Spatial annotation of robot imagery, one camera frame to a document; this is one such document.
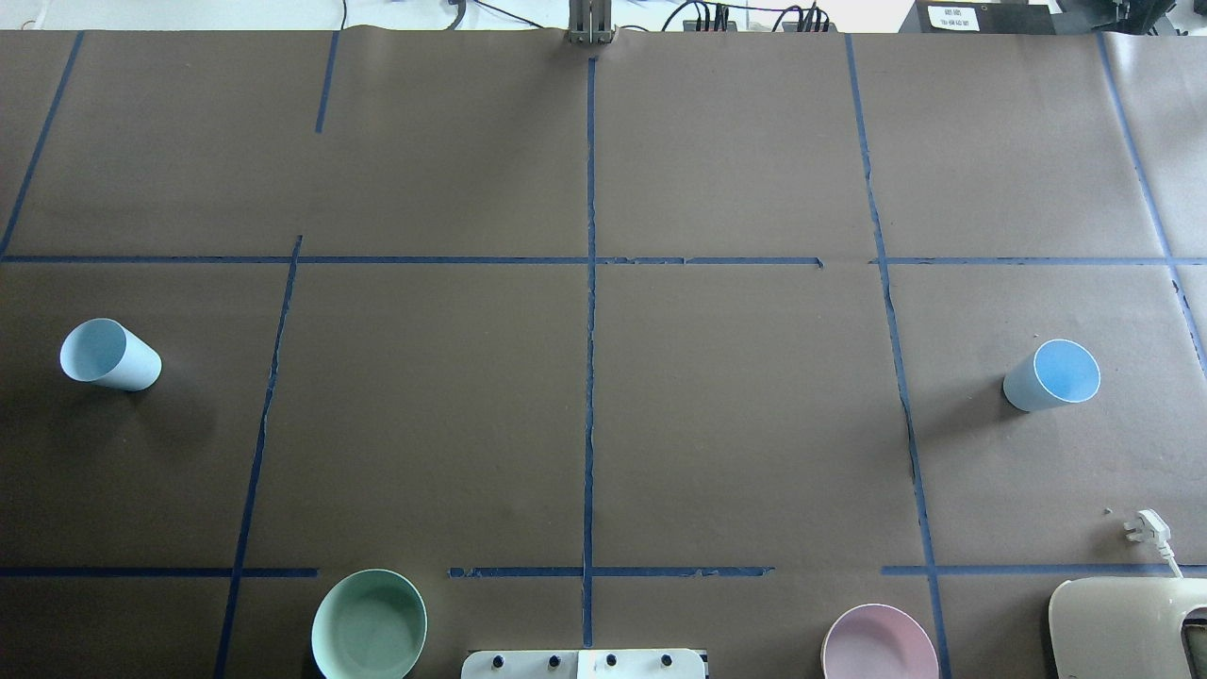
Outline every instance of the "white label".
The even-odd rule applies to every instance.
[[[976,25],[976,10],[972,7],[935,7],[926,8],[931,14],[931,25],[946,30],[980,30]]]

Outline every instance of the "connector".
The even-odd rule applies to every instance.
[[[1127,539],[1132,543],[1151,543],[1165,563],[1170,564],[1173,576],[1182,578],[1182,568],[1178,567],[1173,548],[1170,546],[1173,532],[1170,531],[1170,525],[1161,520],[1161,515],[1150,509],[1139,510],[1135,521],[1124,522],[1124,529],[1127,531]]]

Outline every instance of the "metal clamp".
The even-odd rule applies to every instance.
[[[612,0],[570,0],[566,40],[576,45],[612,42]]]

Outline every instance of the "white mounting plate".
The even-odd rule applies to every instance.
[[[663,665],[663,656],[671,663]],[[495,667],[495,657],[502,667]],[[549,658],[558,657],[550,667]],[[616,665],[608,665],[608,656]],[[709,666],[690,649],[587,649],[477,651],[461,665],[461,679],[707,679]]]

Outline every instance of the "pink bowl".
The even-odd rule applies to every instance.
[[[844,613],[822,642],[826,679],[938,679],[931,638],[912,617],[885,604]]]

